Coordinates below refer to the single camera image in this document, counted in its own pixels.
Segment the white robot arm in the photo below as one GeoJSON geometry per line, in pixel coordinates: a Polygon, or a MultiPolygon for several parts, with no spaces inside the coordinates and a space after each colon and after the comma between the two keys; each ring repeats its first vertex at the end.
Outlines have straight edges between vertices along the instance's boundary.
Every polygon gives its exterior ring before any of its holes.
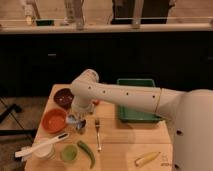
{"type": "Polygon", "coordinates": [[[72,111],[80,116],[103,100],[173,120],[172,171],[213,171],[213,90],[103,84],[93,69],[75,78],[70,90],[72,111]]]}

